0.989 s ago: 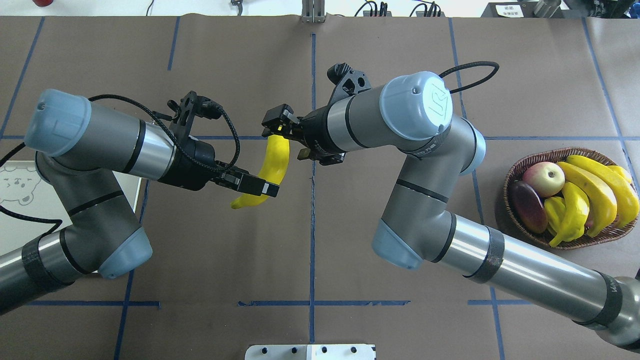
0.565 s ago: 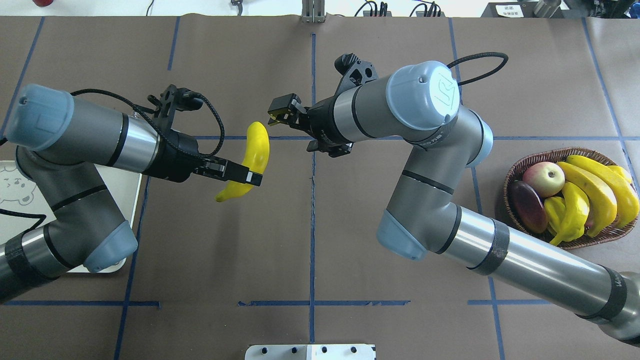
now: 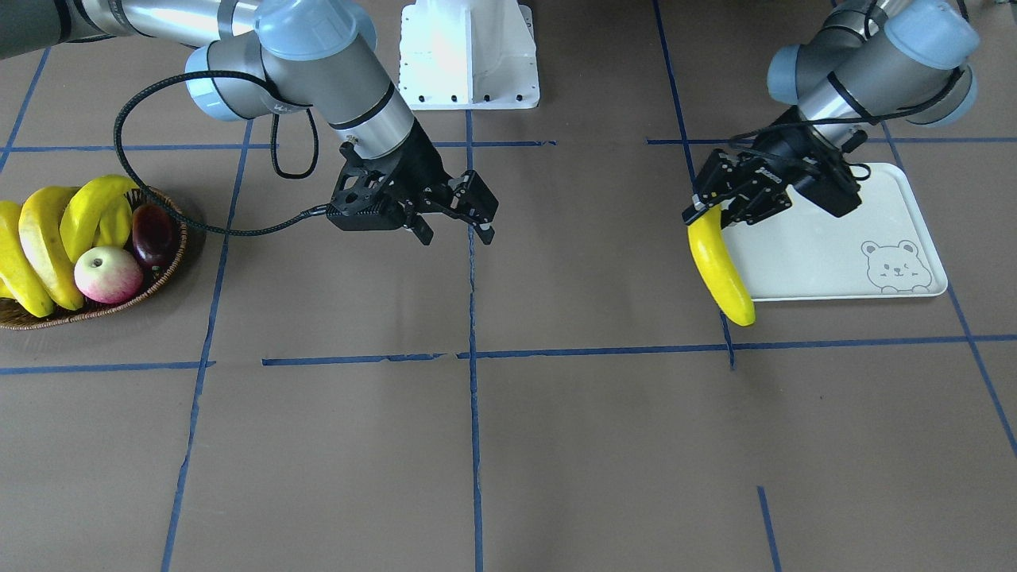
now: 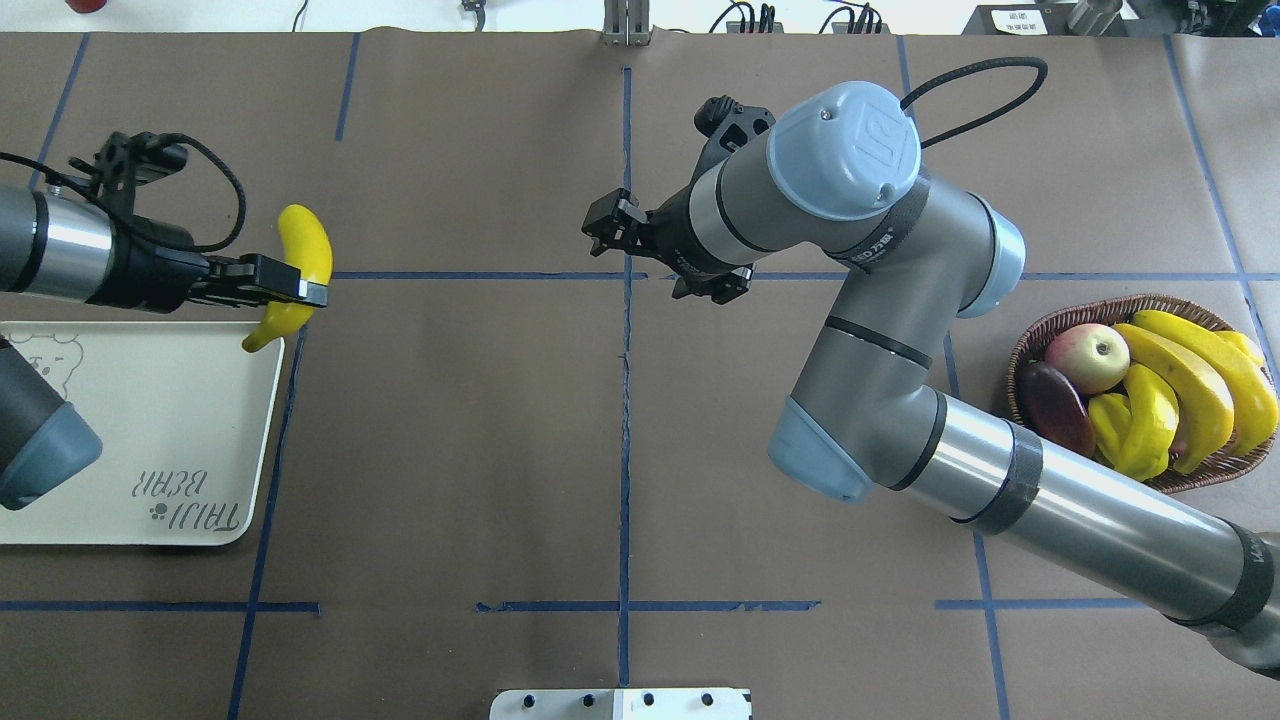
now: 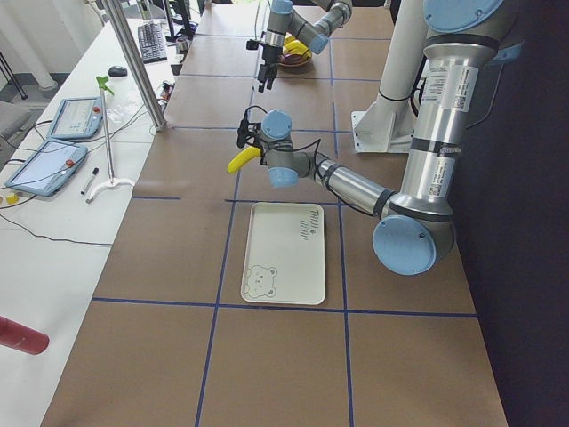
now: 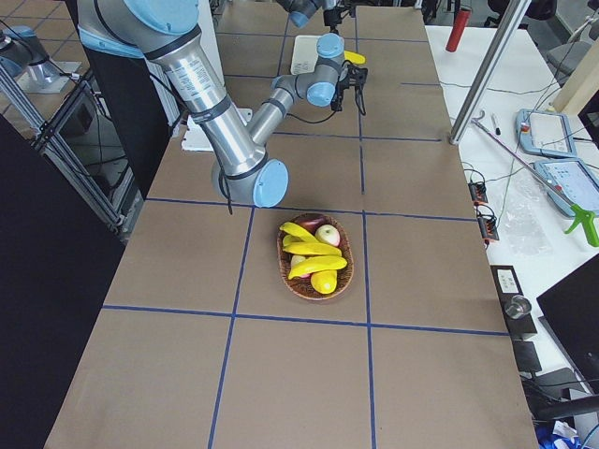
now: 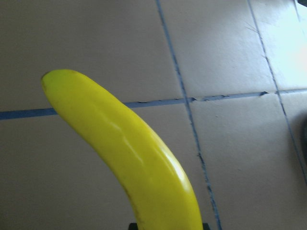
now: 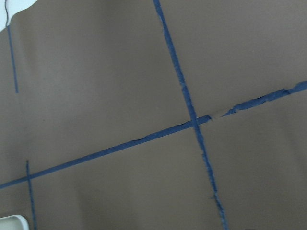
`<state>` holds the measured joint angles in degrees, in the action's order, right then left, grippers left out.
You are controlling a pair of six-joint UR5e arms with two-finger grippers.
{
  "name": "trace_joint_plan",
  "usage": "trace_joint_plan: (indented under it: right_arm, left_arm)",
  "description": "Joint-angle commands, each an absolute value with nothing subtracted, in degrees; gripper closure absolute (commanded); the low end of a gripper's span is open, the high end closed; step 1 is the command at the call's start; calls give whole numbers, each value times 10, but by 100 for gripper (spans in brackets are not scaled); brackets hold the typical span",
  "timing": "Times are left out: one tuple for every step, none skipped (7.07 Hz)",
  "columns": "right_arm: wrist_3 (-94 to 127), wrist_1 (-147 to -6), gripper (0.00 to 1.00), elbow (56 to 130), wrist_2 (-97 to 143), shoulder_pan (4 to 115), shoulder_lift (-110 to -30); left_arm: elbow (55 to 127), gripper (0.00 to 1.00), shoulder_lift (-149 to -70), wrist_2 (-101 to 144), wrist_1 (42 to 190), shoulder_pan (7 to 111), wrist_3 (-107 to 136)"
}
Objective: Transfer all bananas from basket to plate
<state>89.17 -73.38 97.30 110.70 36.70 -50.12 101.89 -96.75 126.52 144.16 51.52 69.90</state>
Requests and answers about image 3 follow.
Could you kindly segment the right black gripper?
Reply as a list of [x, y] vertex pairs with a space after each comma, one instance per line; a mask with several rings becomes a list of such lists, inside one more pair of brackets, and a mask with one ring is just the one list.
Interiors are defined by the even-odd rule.
[[435, 236], [421, 213], [437, 211], [471, 226], [483, 244], [493, 243], [493, 219], [499, 202], [475, 170], [467, 170], [451, 179], [442, 156], [418, 121], [413, 122], [406, 140], [381, 158], [367, 159], [358, 145], [348, 141], [341, 144], [340, 153], [346, 160], [342, 171], [375, 170], [404, 186], [410, 207], [403, 207], [403, 226], [421, 244], [430, 245]]

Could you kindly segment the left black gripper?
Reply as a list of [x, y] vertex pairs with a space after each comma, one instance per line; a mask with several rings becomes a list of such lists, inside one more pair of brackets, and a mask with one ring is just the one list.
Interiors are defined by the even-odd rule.
[[[799, 121], [799, 109], [789, 108], [770, 124], [770, 131], [756, 135], [751, 145], [752, 151], [774, 157], [769, 164], [789, 184], [803, 168], [810, 169], [802, 160], [806, 152], [803, 130], [813, 127], [795, 126]], [[694, 178], [691, 205], [682, 212], [683, 224], [694, 224], [712, 207], [721, 209], [721, 228], [738, 223], [751, 226], [789, 209], [789, 185], [763, 176], [758, 167], [756, 160], [744, 164], [723, 149], [713, 149]]]

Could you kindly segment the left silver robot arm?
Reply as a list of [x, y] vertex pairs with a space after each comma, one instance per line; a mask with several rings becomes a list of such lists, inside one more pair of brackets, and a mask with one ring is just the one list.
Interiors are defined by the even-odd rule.
[[731, 137], [698, 171], [684, 224], [712, 213], [752, 225], [791, 206], [794, 191], [835, 217], [860, 206], [862, 175], [847, 156], [865, 126], [901, 118], [948, 126], [976, 102], [970, 56], [980, 36], [947, 1], [846, 1], [805, 44], [781, 48], [768, 69], [786, 110]]

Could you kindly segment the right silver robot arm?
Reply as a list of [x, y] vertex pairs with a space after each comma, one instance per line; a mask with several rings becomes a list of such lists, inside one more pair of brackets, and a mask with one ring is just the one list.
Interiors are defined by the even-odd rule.
[[353, 1], [4, 1], [2, 58], [99, 37], [162, 37], [192, 47], [185, 72], [135, 95], [114, 121], [123, 151], [128, 114], [156, 91], [186, 83], [211, 118], [246, 121], [316, 109], [345, 163], [326, 216], [345, 231], [404, 229], [429, 244], [425, 214], [469, 225], [493, 241], [498, 201], [473, 170], [450, 176], [377, 58], [377, 31]]

